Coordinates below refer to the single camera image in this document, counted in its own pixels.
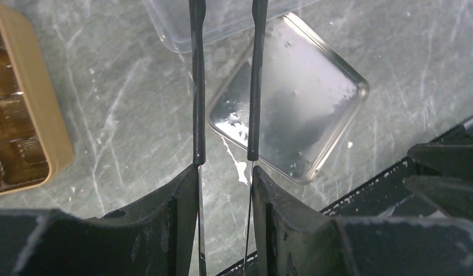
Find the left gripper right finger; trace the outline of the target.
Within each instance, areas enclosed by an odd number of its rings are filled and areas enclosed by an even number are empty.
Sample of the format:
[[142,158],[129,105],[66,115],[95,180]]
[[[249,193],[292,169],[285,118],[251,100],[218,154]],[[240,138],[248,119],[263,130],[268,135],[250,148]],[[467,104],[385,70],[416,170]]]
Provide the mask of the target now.
[[261,275],[473,275],[473,222],[327,216],[260,166],[252,180]]

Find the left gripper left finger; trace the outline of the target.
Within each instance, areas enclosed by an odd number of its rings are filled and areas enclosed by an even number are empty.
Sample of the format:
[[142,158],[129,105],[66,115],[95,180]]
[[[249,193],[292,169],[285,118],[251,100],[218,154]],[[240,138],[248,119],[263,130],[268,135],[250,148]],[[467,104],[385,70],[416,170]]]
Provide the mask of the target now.
[[101,218],[0,209],[0,275],[188,275],[197,169]]

